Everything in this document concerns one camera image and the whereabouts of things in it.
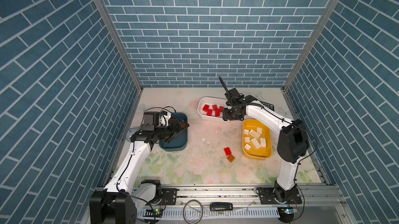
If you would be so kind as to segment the cream long lego brick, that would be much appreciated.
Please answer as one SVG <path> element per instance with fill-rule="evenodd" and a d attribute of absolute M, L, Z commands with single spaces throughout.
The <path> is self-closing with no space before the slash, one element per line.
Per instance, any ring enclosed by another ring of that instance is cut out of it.
<path fill-rule="evenodd" d="M 250 136 L 252 136 L 253 138 L 255 138 L 255 139 L 259 139 L 260 136 L 261 136 L 257 131 L 255 131 L 255 130 L 253 130 L 253 129 L 251 129 L 251 130 L 248 132 L 248 134 L 249 134 Z"/>

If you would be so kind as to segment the white square lego plate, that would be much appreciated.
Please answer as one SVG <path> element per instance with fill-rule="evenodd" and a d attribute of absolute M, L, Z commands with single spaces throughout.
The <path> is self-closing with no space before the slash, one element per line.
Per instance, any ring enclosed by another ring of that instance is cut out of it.
<path fill-rule="evenodd" d="M 246 145 L 244 146 L 244 148 L 245 148 L 247 151 L 249 151 L 249 150 L 251 149 L 251 145 L 246 144 Z"/>

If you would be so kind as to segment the white rounded lego brick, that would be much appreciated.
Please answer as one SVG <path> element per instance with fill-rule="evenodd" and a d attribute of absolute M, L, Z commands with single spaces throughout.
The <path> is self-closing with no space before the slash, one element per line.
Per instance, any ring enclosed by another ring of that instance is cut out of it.
<path fill-rule="evenodd" d="M 265 138 L 260 137 L 260 138 L 259 138 L 259 141 L 260 141 L 261 147 L 265 148 L 265 147 L 267 146 L 267 141 L 266 141 Z"/>

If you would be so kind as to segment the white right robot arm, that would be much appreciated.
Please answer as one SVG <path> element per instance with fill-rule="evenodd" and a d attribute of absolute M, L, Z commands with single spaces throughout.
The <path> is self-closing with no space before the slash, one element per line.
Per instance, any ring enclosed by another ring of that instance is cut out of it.
<path fill-rule="evenodd" d="M 305 124 L 301 120 L 285 119 L 269 109 L 265 102 L 251 95 L 245 96 L 235 88 L 225 88 L 225 97 L 224 121 L 243 121 L 245 116 L 249 116 L 278 134 L 277 153 L 282 162 L 273 194 L 278 203 L 290 201 L 297 193 L 296 176 L 300 162 L 305 159 L 310 146 Z"/>

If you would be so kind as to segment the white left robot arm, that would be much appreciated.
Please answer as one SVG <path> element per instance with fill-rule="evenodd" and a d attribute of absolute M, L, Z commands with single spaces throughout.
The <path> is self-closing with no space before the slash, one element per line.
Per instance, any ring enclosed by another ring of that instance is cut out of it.
<path fill-rule="evenodd" d="M 140 211 L 148 206 L 142 222 L 155 224 L 171 198 L 162 192 L 159 180 L 147 179 L 137 189 L 134 183 L 139 172 L 157 143 L 170 143 L 189 127 L 186 119 L 177 113 L 161 110 L 143 114 L 138 128 L 126 134 L 129 150 L 120 168 L 102 190 L 96 190 L 89 201 L 92 224 L 134 224 Z"/>

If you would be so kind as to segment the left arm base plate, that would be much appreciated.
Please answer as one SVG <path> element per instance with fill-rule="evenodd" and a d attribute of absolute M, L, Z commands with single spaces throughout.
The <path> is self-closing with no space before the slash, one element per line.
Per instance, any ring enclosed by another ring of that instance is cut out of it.
<path fill-rule="evenodd" d="M 177 200 L 177 188 L 163 188 L 162 189 L 162 196 L 161 196 L 161 205 L 162 206 L 169 206 L 169 205 L 176 205 Z"/>

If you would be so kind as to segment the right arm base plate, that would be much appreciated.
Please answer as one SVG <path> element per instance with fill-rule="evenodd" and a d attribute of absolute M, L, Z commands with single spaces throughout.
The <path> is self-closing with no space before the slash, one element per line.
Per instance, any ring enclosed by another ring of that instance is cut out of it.
<path fill-rule="evenodd" d="M 288 204 L 302 203 L 301 193 L 294 186 L 291 190 L 286 191 L 280 188 L 257 187 L 255 193 L 258 195 L 261 204 Z"/>

